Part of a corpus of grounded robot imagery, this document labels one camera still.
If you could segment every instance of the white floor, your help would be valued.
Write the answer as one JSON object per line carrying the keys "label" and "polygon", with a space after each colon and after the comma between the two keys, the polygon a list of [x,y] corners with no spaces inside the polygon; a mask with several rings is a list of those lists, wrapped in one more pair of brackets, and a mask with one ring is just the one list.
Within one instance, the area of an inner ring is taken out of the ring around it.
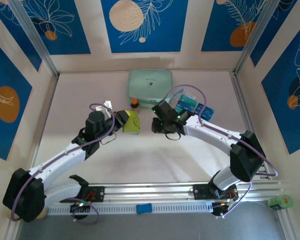
{"label": "white floor", "polygon": [[[186,83],[203,90],[207,106],[215,110],[211,123],[232,131],[245,131],[228,72],[174,70],[172,73],[174,86]],[[111,100],[114,111],[129,109],[128,75],[127,71],[61,74],[35,165],[53,157],[71,142],[85,126],[89,104]],[[189,92],[203,102],[195,90]],[[149,108],[141,108],[139,135],[120,130],[115,141],[101,145],[93,156],[66,172],[59,181],[72,174],[89,183],[208,181],[230,163],[227,155],[201,140],[183,136],[179,141],[171,141],[163,134],[152,133],[153,117]]]}

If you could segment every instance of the wall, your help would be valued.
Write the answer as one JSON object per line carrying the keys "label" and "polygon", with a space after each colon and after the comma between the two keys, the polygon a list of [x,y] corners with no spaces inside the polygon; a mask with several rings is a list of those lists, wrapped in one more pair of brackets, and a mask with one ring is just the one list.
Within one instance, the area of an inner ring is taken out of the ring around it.
{"label": "wall", "polygon": [[12,173],[30,166],[54,82],[45,64],[34,67],[0,20],[0,235],[8,222],[3,196]]}
{"label": "wall", "polygon": [[[24,52],[24,33],[0,19]],[[233,69],[264,0],[21,1],[60,72]],[[36,56],[31,62],[37,66]]]}
{"label": "wall", "polygon": [[257,65],[249,59],[238,78],[265,154],[291,186],[289,212],[300,234],[300,0]]}

